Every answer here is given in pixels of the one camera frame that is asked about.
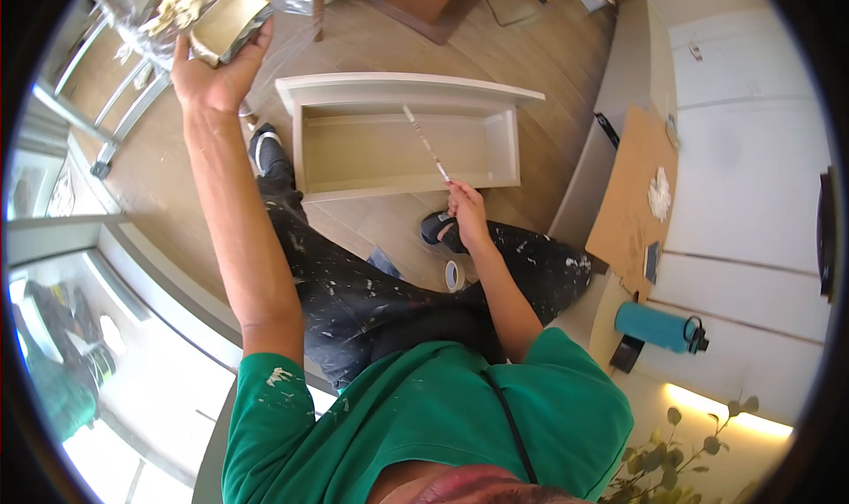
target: teal water bottle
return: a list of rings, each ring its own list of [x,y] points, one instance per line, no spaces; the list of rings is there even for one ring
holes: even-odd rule
[[[616,330],[637,340],[676,353],[707,350],[708,340],[699,317],[676,317],[660,310],[626,302],[616,312]]]

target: hand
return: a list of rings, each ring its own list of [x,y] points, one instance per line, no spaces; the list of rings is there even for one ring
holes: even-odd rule
[[[456,216],[460,231],[460,241],[471,254],[486,246],[493,245],[486,224],[486,210],[483,196],[465,181],[451,180],[446,185],[451,191],[448,195],[448,216]]]
[[[274,23],[263,23],[248,43],[239,49],[229,64],[213,69],[199,58],[188,59],[188,37],[181,34],[176,39],[174,66],[171,80],[176,98],[183,111],[212,108],[221,112],[236,113],[245,99],[262,64],[262,57],[271,43]]]

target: paint-splattered pants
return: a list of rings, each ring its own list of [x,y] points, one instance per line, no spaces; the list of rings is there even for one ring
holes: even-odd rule
[[[456,340],[504,362],[480,283],[443,294],[387,276],[310,227],[288,164],[257,183],[301,298],[306,356],[335,389],[381,356],[428,340]],[[583,253],[512,225],[489,222],[489,231],[543,325],[589,286]]]

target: masking tape roll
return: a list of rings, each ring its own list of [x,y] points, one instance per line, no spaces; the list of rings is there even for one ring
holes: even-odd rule
[[[458,265],[454,261],[449,261],[445,265],[445,284],[448,286],[448,291],[452,294],[463,290],[463,286],[466,284],[466,272],[461,265]]]

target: drawer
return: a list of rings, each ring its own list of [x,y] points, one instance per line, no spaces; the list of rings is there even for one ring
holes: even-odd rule
[[[446,187],[402,111],[407,104],[451,177],[520,184],[516,106],[545,95],[509,85],[406,73],[313,74],[276,81],[292,116],[304,202]]]

